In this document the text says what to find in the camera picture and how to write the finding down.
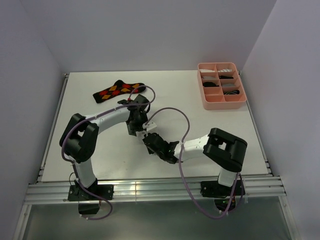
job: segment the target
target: argyle sock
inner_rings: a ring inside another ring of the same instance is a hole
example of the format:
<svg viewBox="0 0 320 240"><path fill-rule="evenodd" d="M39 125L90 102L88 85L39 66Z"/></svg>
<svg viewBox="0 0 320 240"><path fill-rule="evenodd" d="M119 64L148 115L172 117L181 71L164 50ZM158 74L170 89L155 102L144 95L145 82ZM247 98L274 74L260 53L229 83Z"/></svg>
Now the argyle sock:
<svg viewBox="0 0 320 240"><path fill-rule="evenodd" d="M113 86L106 88L105 90L98 91L93 94L93 97L97 104L100 104L108 99L112 99L115 96L119 96L122 94L130 94L133 89L139 87L141 85L145 85L141 82L138 83L125 83L122 80L117 80ZM146 90L146 87L139 87L134 91L135 94L141 93Z"/></svg>

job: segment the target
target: white backdrop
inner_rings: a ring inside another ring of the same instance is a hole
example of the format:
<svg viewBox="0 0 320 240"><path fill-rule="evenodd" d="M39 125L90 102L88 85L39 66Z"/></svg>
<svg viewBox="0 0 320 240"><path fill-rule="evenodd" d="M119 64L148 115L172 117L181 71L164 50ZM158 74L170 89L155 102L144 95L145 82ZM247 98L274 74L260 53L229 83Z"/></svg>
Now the white backdrop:
<svg viewBox="0 0 320 240"><path fill-rule="evenodd" d="M37 179L62 79L19 0L2 0L0 239L12 239L28 183Z"/></svg>
<svg viewBox="0 0 320 240"><path fill-rule="evenodd" d="M242 69L276 0L21 0L66 72Z"/></svg>
<svg viewBox="0 0 320 240"><path fill-rule="evenodd" d="M278 0L242 78L271 169L306 240L320 236L319 9L319 0Z"/></svg>

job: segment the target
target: pink tray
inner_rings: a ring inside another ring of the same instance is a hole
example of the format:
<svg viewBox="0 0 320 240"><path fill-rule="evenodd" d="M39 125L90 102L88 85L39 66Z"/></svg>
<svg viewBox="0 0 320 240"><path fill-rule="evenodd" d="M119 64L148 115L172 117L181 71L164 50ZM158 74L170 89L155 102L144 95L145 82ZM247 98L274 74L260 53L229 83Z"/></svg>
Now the pink tray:
<svg viewBox="0 0 320 240"><path fill-rule="evenodd" d="M215 79L205 80L205 76L214 77ZM220 79L221 76L233 77L233 79ZM232 62L199 63L197 77L203 107L206 110L238 109L247 100L238 70ZM203 87L205 82L213 82L218 86ZM234 84L235 86L222 87L224 84ZM235 90L239 90L240 93L235 95L224 94Z"/></svg>

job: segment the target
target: white tabletop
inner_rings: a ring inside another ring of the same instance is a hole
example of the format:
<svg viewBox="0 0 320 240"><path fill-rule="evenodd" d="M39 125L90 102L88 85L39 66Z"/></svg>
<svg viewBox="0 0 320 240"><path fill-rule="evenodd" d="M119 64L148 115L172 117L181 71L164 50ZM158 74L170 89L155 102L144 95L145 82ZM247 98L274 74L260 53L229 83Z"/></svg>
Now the white tabletop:
<svg viewBox="0 0 320 240"><path fill-rule="evenodd" d="M164 107L182 110L190 119L187 140L202 137L211 128L220 128L247 141L248 147L242 167L243 175L268 174L258 137L248 106L233 110L205 110L202 105L197 71L120 71L76 72L69 75L55 129L48 149L43 182L67 181L73 171L70 163L61 158L59 140L71 116L95 114L111 109L127 94L97 104L92 94L111 87L121 79L125 83L144 83L156 92L149 116ZM152 92L144 93L149 100ZM153 121L157 132L168 141L180 141L187 129L185 118L173 110L158 113ZM93 171L98 179L128 180L180 177L177 164L164 162L156 155L149 155L143 143L128 135L125 123L115 125L98 136L92 156ZM203 156L182 164L187 177L218 176L220 167Z"/></svg>

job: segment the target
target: metal frame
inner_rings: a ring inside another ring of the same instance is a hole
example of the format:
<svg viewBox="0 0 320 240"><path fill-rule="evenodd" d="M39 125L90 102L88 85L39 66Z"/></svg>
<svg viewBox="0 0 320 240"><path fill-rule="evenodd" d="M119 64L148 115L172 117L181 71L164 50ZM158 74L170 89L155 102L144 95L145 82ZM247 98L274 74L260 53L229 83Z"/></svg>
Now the metal frame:
<svg viewBox="0 0 320 240"><path fill-rule="evenodd" d="M280 196L279 201L283 211L284 219L288 227L290 236L292 240L301 240L300 233L298 231L296 221L293 212L290 209L288 198L286 196Z"/></svg>
<svg viewBox="0 0 320 240"><path fill-rule="evenodd" d="M23 239L24 232L29 219L29 214L32 205L46 205L46 204L78 204L78 202L68 202L69 182L42 182L42 175L44 172L46 157L52 140L52 135L56 126L56 121L59 115L60 106L64 97L66 85L69 74L65 74L64 83L61 95L58 102L58 107L52 123L50 135L47 141L45 152L42 159L41 168L37 178L36 184L28 186L24 203L22 206L20 218L18 220L16 230L14 233L14 240ZM249 175L243 176L246 198L253 197L279 197L282 206L283 214L287 222L290 235L292 239L299 240L299 233L294 223L293 215L290 211L286 199L286 191L279 176L273 176L270 169L268 159L263 148L261 138L255 123L250 105L247 101L247 106L251 115L255 132L260 143L261 151L265 160L268 174L266 175ZM187 178L188 185L192 194L196 199L202 199L200 194L200 182L217 180L217 177L191 177ZM114 194L111 202L147 202L147 201L176 201L189 200L190 197L185 189L184 184L180 178L167 179L132 179L132 180L105 180L99 181L99 184L113 184ZM83 201L82 203L95 203L97 201Z"/></svg>

